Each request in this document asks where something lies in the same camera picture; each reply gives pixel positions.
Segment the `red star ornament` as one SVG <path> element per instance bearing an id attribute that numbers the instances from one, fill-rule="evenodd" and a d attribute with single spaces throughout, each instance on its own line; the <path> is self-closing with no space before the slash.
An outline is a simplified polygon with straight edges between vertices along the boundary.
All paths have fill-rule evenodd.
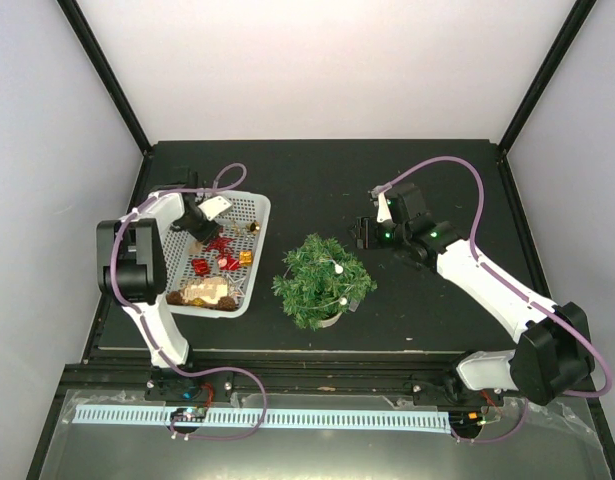
<path id="1" fill-rule="evenodd" d="M 216 251 L 219 256 L 232 255 L 233 249 L 231 243 L 234 241 L 231 237 L 217 236 L 213 240 L 209 241 L 204 247 L 205 252 Z"/>

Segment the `fairy light string white bulbs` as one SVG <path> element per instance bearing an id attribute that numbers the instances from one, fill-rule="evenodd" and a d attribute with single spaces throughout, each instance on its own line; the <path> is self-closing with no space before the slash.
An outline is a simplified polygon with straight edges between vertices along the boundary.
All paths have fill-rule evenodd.
<path id="1" fill-rule="evenodd" d="M 273 282 L 276 296 L 292 315 L 308 315 L 347 308 L 350 299 L 362 301 L 376 289 L 362 264 L 354 257 L 289 254 L 286 272 Z"/>

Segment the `white plastic perforated basket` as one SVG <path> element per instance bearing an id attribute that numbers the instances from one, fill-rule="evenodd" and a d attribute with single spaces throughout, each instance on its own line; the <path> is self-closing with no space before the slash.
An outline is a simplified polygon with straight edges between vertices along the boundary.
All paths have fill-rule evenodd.
<path id="1" fill-rule="evenodd" d="M 177 315 L 237 318 L 251 301 L 271 213 L 270 200 L 243 191 L 222 194 L 231 207 L 214 219 L 205 242 L 169 228 L 162 240 L 169 309 Z"/>

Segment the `small green christmas tree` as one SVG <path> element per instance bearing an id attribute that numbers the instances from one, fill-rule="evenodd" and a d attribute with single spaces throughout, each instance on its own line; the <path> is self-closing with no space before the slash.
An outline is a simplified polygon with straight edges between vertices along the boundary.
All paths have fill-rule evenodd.
<path id="1" fill-rule="evenodd" d="M 286 270 L 273 278 L 272 292 L 299 329 L 320 329 L 377 289 L 355 254 L 316 233 L 288 251 L 283 263 Z"/>

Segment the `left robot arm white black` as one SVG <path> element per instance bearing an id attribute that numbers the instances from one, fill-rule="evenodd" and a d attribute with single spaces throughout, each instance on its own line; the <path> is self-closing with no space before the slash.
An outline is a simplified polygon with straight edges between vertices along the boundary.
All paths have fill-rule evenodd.
<path id="1" fill-rule="evenodd" d="M 131 317 L 148 346 L 151 364 L 173 367 L 166 386 L 180 399 L 201 388 L 200 372 L 189 365 L 190 345 L 180 333 L 166 300 L 168 271 L 163 241 L 171 230 L 200 243 L 214 240 L 220 227 L 200 208 L 212 194 L 193 171 L 181 183 L 160 185 L 117 220 L 96 228 L 97 281 Z"/>

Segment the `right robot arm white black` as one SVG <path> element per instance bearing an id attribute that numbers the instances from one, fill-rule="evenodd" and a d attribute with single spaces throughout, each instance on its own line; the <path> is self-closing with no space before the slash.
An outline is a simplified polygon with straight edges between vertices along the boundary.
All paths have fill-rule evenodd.
<path id="1" fill-rule="evenodd" d="M 572 394 L 595 368 L 585 312 L 523 285 L 448 221 L 433 219 L 420 189 L 394 186 L 369 195 L 377 211 L 351 229 L 360 249 L 394 249 L 469 295 L 513 340 L 512 350 L 465 355 L 441 379 L 444 396 L 466 402 L 479 390 L 516 391 L 545 406 Z"/>

